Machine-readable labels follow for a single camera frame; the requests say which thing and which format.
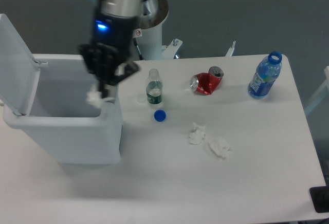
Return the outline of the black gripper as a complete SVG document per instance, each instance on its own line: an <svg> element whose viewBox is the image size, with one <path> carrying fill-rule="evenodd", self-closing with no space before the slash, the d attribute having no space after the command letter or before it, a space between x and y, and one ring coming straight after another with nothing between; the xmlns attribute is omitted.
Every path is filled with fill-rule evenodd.
<svg viewBox="0 0 329 224"><path fill-rule="evenodd" d="M97 92L109 98L111 86L139 71L130 60L130 44L138 17L121 17L105 13L105 0L97 0L89 43L80 44L87 71L97 80Z"/></svg>

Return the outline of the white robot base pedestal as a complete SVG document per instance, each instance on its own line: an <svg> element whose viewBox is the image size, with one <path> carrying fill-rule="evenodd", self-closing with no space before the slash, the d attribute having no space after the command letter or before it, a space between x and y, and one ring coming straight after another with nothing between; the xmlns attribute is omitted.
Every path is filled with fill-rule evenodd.
<svg viewBox="0 0 329 224"><path fill-rule="evenodd" d="M135 60L162 59L162 25L169 14L167 0L146 0L131 45Z"/></svg>

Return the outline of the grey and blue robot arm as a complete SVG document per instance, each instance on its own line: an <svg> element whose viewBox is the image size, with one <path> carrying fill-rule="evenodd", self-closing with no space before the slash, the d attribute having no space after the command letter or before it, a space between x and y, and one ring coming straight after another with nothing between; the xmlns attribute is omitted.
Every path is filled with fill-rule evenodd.
<svg viewBox="0 0 329 224"><path fill-rule="evenodd" d="M88 94L89 99L114 102L118 83L139 71L139 66L131 60L130 45L143 1L92 0L90 40L78 46L87 71L97 81Z"/></svg>

